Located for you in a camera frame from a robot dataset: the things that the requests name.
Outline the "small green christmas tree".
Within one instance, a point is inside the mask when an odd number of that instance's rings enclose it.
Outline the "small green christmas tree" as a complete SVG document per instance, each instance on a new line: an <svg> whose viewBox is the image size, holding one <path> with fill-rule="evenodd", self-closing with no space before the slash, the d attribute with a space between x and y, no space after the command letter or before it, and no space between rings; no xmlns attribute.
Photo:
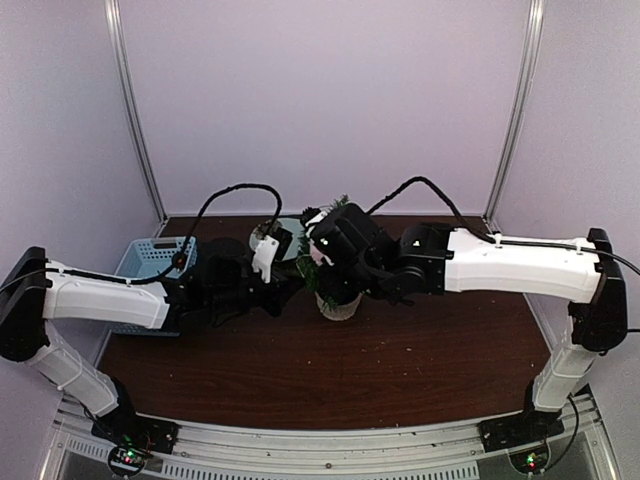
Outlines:
<svg viewBox="0 0 640 480"><path fill-rule="evenodd" d="M348 202L349 197L343 194L329 205L306 207L300 217L303 230L299 235L295 264L306 288L315 295L320 313L334 322L352 318L362 294L330 265L326 257L312 244L309 235L312 228L326 215Z"/></svg>

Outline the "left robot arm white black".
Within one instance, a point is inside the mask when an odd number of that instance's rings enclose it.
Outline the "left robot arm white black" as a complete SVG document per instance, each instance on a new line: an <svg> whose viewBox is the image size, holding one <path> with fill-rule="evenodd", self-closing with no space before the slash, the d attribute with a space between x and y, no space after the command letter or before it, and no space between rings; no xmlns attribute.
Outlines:
<svg viewBox="0 0 640 480"><path fill-rule="evenodd" d="M31 247L1 285L1 356L33 366L121 443L133 444L143 436L144 424L125 386L90 366L51 321L97 320L179 332L253 309L276 317L304 284L276 268L279 250L271 236L252 253L232 238L198 244L187 236L165 269L126 278L72 269Z"/></svg>

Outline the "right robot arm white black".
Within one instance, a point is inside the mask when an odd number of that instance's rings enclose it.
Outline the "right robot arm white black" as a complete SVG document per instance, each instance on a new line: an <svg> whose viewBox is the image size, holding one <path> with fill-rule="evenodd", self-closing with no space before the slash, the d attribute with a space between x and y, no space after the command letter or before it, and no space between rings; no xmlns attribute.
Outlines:
<svg viewBox="0 0 640 480"><path fill-rule="evenodd" d="M323 265L364 294L391 304L413 294L500 291L568 302L568 326L513 419L519 440L535 440L555 421L595 358L628 331L626 284L606 232L539 240L486 234L466 225L419 223L398 239L359 206L307 208L301 218Z"/></svg>

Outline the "light blue flower plate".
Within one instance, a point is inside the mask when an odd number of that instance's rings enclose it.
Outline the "light blue flower plate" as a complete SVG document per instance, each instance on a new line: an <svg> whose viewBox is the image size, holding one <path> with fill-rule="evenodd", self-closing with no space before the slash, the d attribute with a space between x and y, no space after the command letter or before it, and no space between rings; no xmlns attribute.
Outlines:
<svg viewBox="0 0 640 480"><path fill-rule="evenodd" d="M249 238L249 247L252 251L265 238L270 223L271 221L267 220L252 230ZM298 219L285 217L276 221L274 230L271 232L271 236L279 242L275 256L276 262L286 262L297 257L302 234L303 227Z"/></svg>

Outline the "red brown bauble ornament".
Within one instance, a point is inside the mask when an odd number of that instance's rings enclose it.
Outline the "red brown bauble ornament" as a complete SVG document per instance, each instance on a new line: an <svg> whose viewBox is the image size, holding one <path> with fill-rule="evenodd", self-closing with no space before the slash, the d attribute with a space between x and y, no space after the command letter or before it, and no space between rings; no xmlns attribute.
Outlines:
<svg viewBox="0 0 640 480"><path fill-rule="evenodd" d="M174 269L181 270L185 267L187 260L187 255L185 253L177 252L172 257L171 266Z"/></svg>

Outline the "light blue plastic basket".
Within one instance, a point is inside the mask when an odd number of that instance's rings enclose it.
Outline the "light blue plastic basket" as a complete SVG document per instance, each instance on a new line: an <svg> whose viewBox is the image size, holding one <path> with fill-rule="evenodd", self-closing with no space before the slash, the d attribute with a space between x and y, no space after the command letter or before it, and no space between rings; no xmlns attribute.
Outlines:
<svg viewBox="0 0 640 480"><path fill-rule="evenodd" d="M185 237L164 237L137 239L125 251L114 275L126 278L147 278L168 268L174 255L178 253ZM116 335L178 337L180 333L170 327L168 330L149 330L125 323L110 323L110 331Z"/></svg>

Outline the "left circuit board with leds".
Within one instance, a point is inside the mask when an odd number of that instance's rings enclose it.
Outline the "left circuit board with leds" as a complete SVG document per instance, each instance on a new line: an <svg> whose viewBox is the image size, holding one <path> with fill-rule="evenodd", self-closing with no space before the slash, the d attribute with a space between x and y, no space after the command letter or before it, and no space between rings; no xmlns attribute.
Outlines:
<svg viewBox="0 0 640 480"><path fill-rule="evenodd" d="M146 466L147 458L140 452L122 447L114 447L107 456L107 466L120 476L137 475Z"/></svg>

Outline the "circuit board with leds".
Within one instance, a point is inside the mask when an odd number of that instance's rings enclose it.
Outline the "circuit board with leds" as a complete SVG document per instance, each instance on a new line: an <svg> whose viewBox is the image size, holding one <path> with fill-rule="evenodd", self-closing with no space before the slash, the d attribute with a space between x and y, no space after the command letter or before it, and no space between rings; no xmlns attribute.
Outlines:
<svg viewBox="0 0 640 480"><path fill-rule="evenodd" d="M535 475L543 472L549 464L549 460L550 451L544 446L509 453L511 466L516 472L523 475Z"/></svg>
<svg viewBox="0 0 640 480"><path fill-rule="evenodd" d="M122 447L114 447L107 456L107 466L120 476L137 475L146 466L147 458L140 452Z"/></svg>

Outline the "right circuit board with leds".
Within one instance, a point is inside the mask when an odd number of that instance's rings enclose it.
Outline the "right circuit board with leds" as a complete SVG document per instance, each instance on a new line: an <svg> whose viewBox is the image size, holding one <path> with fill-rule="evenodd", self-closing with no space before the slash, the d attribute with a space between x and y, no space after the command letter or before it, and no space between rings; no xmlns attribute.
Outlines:
<svg viewBox="0 0 640 480"><path fill-rule="evenodd" d="M509 453L511 466L516 472L523 475L535 475L543 472L549 464L549 460L550 451L544 446Z"/></svg>

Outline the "front aluminium rail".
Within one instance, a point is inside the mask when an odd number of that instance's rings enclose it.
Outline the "front aluminium rail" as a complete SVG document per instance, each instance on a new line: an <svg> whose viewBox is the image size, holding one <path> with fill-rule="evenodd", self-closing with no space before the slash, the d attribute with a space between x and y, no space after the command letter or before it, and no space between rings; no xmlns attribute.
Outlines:
<svg viewBox="0 0 640 480"><path fill-rule="evenodd" d="M542 479L618 479L599 412L588 398L565 408L565 431L489 452L474 420L420 427L293 431L182 422L171 453L155 453L141 479L527 479L521 462L543 447Z"/></svg>

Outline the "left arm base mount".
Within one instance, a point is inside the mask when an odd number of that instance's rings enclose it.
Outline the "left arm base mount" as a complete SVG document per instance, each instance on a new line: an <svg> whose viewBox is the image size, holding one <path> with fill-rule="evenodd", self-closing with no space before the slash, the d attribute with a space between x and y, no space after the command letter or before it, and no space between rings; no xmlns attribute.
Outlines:
<svg viewBox="0 0 640 480"><path fill-rule="evenodd" d="M134 449L140 452L172 454L179 433L175 422L141 417L134 426L114 429L96 422L91 434L108 440L118 447Z"/></svg>

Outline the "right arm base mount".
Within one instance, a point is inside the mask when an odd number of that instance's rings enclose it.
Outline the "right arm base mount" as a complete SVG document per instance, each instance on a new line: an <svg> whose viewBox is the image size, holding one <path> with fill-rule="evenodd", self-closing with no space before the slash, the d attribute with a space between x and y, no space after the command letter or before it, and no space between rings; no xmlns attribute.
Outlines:
<svg viewBox="0 0 640 480"><path fill-rule="evenodd" d="M565 431L560 415L560 410L542 411L527 402L519 413L481 421L478 430L484 451L511 449L560 435Z"/></svg>

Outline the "right aluminium frame post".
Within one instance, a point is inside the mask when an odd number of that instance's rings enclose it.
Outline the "right aluminium frame post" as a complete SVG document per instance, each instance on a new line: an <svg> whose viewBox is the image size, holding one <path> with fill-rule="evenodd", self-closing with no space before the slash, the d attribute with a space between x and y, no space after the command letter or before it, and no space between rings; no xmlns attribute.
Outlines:
<svg viewBox="0 0 640 480"><path fill-rule="evenodd" d="M533 85L544 29L546 1L531 0L525 29L521 62L511 113L501 149L498 167L486 204L483 218L495 227L500 200L506 189L509 171L515 157L519 136L524 124L526 104Z"/></svg>

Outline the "aluminium frame post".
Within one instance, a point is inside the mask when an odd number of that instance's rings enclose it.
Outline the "aluminium frame post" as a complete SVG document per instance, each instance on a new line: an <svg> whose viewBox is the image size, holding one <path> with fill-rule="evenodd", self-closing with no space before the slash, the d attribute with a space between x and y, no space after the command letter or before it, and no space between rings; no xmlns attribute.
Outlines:
<svg viewBox="0 0 640 480"><path fill-rule="evenodd" d="M519 136L524 124L526 104L533 85L544 29L546 1L531 0L525 29L521 62L511 113L501 149L498 167L486 204L483 218L495 227L500 200L506 189L509 171L515 157Z"/></svg>
<svg viewBox="0 0 640 480"><path fill-rule="evenodd" d="M122 25L120 2L106 0L104 2L107 28L114 53L116 69L125 108L126 122L131 135L137 163L140 167L146 191L151 200L155 215L160 223L167 220L159 186L155 178L148 153L139 110L135 98L133 80L131 76L126 42Z"/></svg>

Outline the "left aluminium frame post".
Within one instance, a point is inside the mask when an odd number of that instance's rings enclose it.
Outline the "left aluminium frame post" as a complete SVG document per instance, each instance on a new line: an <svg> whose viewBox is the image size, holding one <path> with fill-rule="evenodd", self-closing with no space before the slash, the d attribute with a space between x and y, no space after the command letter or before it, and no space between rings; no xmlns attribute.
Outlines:
<svg viewBox="0 0 640 480"><path fill-rule="evenodd" d="M160 223L167 220L159 186L155 178L148 153L139 110L135 98L133 80L131 76L126 42L122 25L120 2L106 0L104 2L107 28L114 53L116 69L125 108L126 122L131 135L137 163L140 167L146 191L151 200L155 215Z"/></svg>

